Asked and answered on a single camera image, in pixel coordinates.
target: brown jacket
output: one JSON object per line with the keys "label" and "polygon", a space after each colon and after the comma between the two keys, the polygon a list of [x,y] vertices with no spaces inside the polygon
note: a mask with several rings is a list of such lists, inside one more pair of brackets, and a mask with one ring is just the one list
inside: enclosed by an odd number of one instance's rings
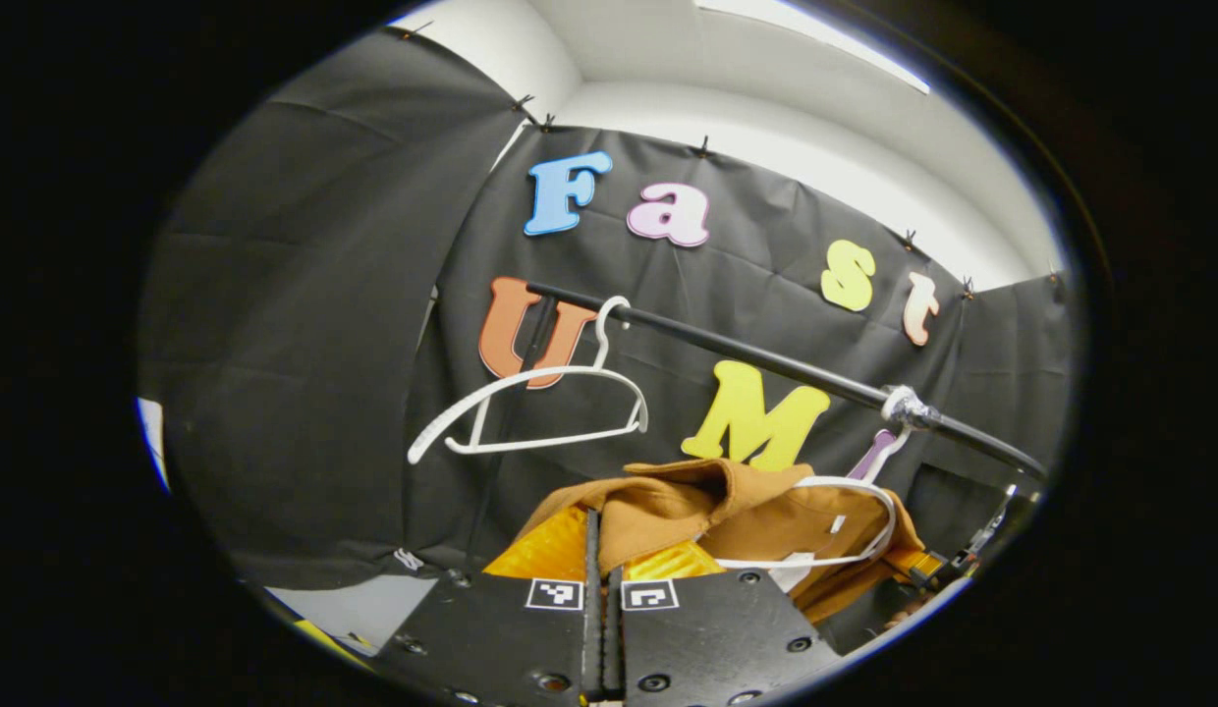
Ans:
{"label": "brown jacket", "polygon": [[[594,480],[552,492],[531,514],[518,538],[575,505],[600,512],[600,573],[627,561],[700,536],[714,558],[783,560],[793,552],[842,558],[864,551],[883,529],[888,512],[868,492],[843,488],[793,488],[812,475],[810,464],[761,472],[727,460],[672,464],[628,464],[631,477]],[[889,550],[922,550],[914,523],[896,494]],[[845,516],[831,533],[837,516]],[[879,556],[861,563],[812,568],[789,591],[811,623],[848,607],[893,568]]]}

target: fabric clip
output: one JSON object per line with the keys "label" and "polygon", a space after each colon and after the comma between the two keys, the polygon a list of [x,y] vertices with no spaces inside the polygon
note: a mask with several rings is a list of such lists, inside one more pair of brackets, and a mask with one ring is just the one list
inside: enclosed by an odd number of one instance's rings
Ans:
{"label": "fabric clip", "polygon": [[424,23],[424,26],[421,26],[419,28],[415,28],[413,32],[406,32],[406,33],[403,33],[403,35],[401,37],[401,39],[408,39],[408,37],[413,37],[414,34],[424,30],[424,28],[428,28],[428,27],[432,26],[432,23],[434,23],[434,20],[430,20],[430,22]]}

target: black curtain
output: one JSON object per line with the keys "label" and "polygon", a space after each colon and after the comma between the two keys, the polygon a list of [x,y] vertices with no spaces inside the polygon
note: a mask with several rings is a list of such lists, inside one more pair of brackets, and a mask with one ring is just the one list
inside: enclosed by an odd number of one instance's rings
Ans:
{"label": "black curtain", "polygon": [[[1022,449],[1052,478],[1068,439],[1085,430],[1084,421],[1072,413],[1084,375],[1073,361],[1085,345],[1077,335],[1084,319],[1074,296],[1062,277],[1046,275],[978,291],[961,307],[954,379],[943,411]],[[1047,491],[1005,462],[928,434],[906,506],[921,536],[949,555],[990,519],[1009,484],[1023,500]],[[1012,506],[1017,513],[1030,508],[1019,501]],[[990,550],[1010,534],[1001,534]]]}
{"label": "black curtain", "polygon": [[[535,206],[538,162],[603,149],[613,160],[596,176],[594,196],[574,229],[527,236],[524,224]],[[627,211],[639,205],[641,189],[681,183],[706,194],[708,241],[683,247],[667,239],[637,236]],[[873,300],[849,311],[820,294],[833,241],[845,239],[875,256]],[[937,283],[940,316],[928,317],[929,341],[920,347],[901,324],[910,273]],[[935,261],[868,216],[747,162],[711,154],[700,157],[686,144],[647,139],[615,130],[554,127],[549,133],[526,126],[493,171],[475,201],[456,247],[438,274],[438,304],[418,352],[414,391],[403,421],[413,439],[434,417],[464,395],[496,380],[479,354],[479,336],[497,277],[520,278],[608,299],[625,295],[631,305],[689,325],[717,332],[755,346],[815,363],[871,385],[906,384],[928,402],[945,408],[955,371],[963,312],[962,285]],[[519,355],[535,328],[531,307],[518,334]],[[686,460],[685,438],[695,434],[719,388],[714,354],[644,327],[608,328],[605,367],[621,372],[644,390],[650,422],[646,434],[615,436],[564,447],[507,452],[475,553],[488,558],[503,550],[537,502],[552,489],[622,474],[627,462]],[[574,363],[591,363],[597,352],[592,327],[582,330]],[[764,374],[770,411],[798,382]],[[535,439],[621,427],[631,408],[626,388],[568,377],[549,389],[527,390],[514,412],[510,439]],[[1001,406],[987,400],[988,407]],[[492,407],[484,442],[504,412]],[[448,434],[464,441],[474,413]],[[806,438],[798,462],[816,473],[844,475],[866,452],[879,413],[832,396]],[[914,471],[926,444],[906,444],[890,461]],[[417,466],[403,469],[403,536],[408,550],[434,563],[460,563],[470,508],[482,497],[490,456],[458,456],[441,441]],[[893,488],[892,475],[888,480]],[[906,485],[896,488],[905,492]]]}
{"label": "black curtain", "polygon": [[435,273],[523,121],[477,68],[379,30],[269,95],[155,245],[139,391],[251,581],[396,563],[403,400]]}

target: white hanger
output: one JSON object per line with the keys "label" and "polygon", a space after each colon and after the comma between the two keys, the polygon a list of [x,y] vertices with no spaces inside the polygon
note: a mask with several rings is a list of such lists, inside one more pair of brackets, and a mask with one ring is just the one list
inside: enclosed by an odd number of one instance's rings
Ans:
{"label": "white hanger", "polygon": [[[909,403],[911,400],[917,401],[915,397],[915,391],[900,386],[893,390],[884,401],[884,406],[881,407],[881,417],[884,419],[892,419],[893,412],[901,406],[901,403]],[[888,457],[905,446],[906,439],[911,436],[911,425],[909,422],[901,425],[901,433],[896,435],[894,442],[889,444],[888,447],[883,447],[876,453],[876,460],[872,462],[871,468],[866,469],[866,474],[861,479],[850,479],[843,477],[806,477],[793,484],[793,488],[808,488],[808,486],[828,486],[828,488],[854,488],[860,489],[860,491],[867,491],[872,496],[878,497],[879,502],[883,502],[884,508],[888,508],[888,523],[884,524],[883,529],[875,540],[866,544],[864,551],[857,555],[848,555],[843,558],[826,558],[826,560],[776,560],[776,561],[762,561],[762,560],[717,560],[716,563],[722,564],[723,568],[762,568],[762,569],[788,569],[788,568],[823,568],[829,567],[829,564],[847,564],[847,563],[861,563],[864,560],[873,558],[879,551],[888,549],[888,542],[892,541],[893,529],[896,528],[896,506],[893,505],[892,497],[884,492],[884,489],[878,488],[873,484],[877,475],[879,475],[879,469],[883,468],[884,462]],[[842,518],[837,518],[837,523],[842,523]],[[833,524],[833,531],[838,528],[838,524]]]}
{"label": "white hanger", "polygon": [[893,528],[896,528],[896,506],[893,505],[892,497],[884,492],[884,489],[875,486],[872,483],[866,483],[861,479],[847,479],[843,477],[806,477],[798,483],[793,484],[793,488],[808,488],[808,486],[832,486],[832,488],[855,488],[860,491],[866,491],[872,494],[872,496],[878,497],[879,502],[883,502],[884,507],[888,508],[888,523],[884,528],[879,530],[879,534],[875,540],[866,544],[866,550],[861,551],[860,555],[848,555],[845,558],[825,558],[825,560],[778,560],[778,561],[764,561],[764,560],[720,560],[716,558],[715,563],[722,564],[723,568],[741,569],[741,568],[823,568],[828,564],[847,564],[847,563],[861,563],[864,560],[873,558],[876,553],[882,550],[888,549],[888,542],[893,538]]}
{"label": "white hanger", "polygon": [[[447,436],[445,442],[447,442],[448,449],[458,453],[486,453],[486,452],[510,452],[515,449],[533,449],[533,447],[554,447],[558,444],[572,444],[572,442],[587,442],[591,439],[603,439],[607,436],[614,436],[619,434],[627,434],[635,430],[646,432],[648,430],[648,402],[644,402],[644,391],[636,385],[635,382],[627,379],[627,377],[619,374],[616,371],[605,371],[604,362],[605,357],[609,355],[609,339],[605,336],[605,321],[609,318],[609,310],[622,305],[622,307],[631,307],[631,301],[627,301],[626,296],[614,295],[600,307],[600,313],[597,314],[597,340],[600,343],[600,350],[597,351],[596,362],[592,366],[554,366],[551,368],[535,368],[533,371],[520,372],[520,374],[514,374],[510,377],[502,377],[492,384],[484,385],[475,393],[466,395],[456,406],[448,407],[447,411],[440,413],[435,417],[429,425],[421,430],[421,434],[417,435],[413,441],[413,446],[408,447],[408,462],[415,464],[421,460],[426,449],[434,442],[434,439],[443,430],[452,425],[469,411],[470,407],[477,406],[479,413],[474,419],[474,430],[469,435],[469,444],[460,444],[459,441]],[[628,324],[622,322],[621,328],[627,328]],[[509,388],[512,385],[519,384],[519,382],[527,382],[536,379],[537,377],[552,377],[552,375],[571,375],[571,374],[587,374],[593,377],[608,377],[608,379],[621,382],[628,389],[636,393],[636,406],[631,410],[631,416],[627,418],[627,424],[611,430],[604,432],[592,432],[587,434],[571,434],[566,436],[554,436],[549,439],[531,439],[524,441],[501,441],[496,444],[480,444],[479,440],[482,438],[482,424],[487,419],[487,406],[491,403],[491,397],[496,393]]]}

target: yellow letter m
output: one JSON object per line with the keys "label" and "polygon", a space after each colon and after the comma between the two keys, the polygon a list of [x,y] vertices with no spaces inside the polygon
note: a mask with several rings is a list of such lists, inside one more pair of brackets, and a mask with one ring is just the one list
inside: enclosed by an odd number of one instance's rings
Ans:
{"label": "yellow letter m", "polygon": [[750,467],[762,472],[792,467],[810,428],[832,403],[822,390],[801,386],[766,413],[761,371],[739,361],[721,361],[713,374],[719,379],[719,393],[695,436],[681,445],[686,453],[703,460],[722,456],[726,434],[727,457],[732,462],[743,462],[754,449],[766,444],[761,453],[749,460]]}

